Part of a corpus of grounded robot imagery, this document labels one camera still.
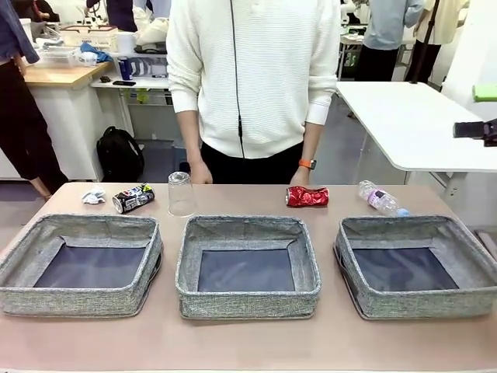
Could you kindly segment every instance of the black backpack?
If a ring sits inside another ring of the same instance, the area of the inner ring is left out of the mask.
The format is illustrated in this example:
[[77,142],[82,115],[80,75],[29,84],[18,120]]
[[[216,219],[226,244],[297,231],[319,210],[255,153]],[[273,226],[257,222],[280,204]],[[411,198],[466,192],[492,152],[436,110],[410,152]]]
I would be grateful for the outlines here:
[[97,142],[96,151],[102,165],[104,182],[134,183],[143,173],[143,153],[125,130],[107,128]]

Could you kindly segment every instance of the black phone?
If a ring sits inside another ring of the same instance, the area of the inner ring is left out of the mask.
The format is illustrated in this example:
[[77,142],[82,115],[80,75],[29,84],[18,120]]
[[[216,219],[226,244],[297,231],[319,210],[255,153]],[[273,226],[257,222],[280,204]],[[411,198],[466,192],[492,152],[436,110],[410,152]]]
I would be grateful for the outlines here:
[[122,80],[116,80],[113,85],[125,85],[126,87],[132,87],[133,85],[136,85],[136,82],[125,82]]

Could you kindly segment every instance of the bottle cap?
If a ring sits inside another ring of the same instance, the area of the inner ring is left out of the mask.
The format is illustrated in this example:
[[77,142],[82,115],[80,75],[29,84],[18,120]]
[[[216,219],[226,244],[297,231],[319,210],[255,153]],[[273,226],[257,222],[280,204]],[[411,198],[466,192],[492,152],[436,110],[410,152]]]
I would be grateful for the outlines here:
[[411,213],[409,210],[406,210],[405,208],[399,208],[397,211],[397,216],[410,216]]

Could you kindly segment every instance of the clear glass cup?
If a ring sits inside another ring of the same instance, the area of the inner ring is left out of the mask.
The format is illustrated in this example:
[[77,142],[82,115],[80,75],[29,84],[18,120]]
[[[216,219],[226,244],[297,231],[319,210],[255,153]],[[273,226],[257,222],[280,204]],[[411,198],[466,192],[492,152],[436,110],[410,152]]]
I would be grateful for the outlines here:
[[169,213],[185,217],[195,213],[196,203],[193,187],[187,173],[169,175]]

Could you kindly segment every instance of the smartwatch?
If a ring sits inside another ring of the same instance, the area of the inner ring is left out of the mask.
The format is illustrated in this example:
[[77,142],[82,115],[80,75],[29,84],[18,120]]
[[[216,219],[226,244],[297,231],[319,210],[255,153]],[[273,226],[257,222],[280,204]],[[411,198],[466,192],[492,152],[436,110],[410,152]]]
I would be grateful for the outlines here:
[[306,161],[304,159],[301,159],[298,162],[298,165],[303,166],[303,167],[307,167],[308,169],[315,169],[317,163],[318,163],[318,161],[316,161],[315,159],[311,159],[310,161]]

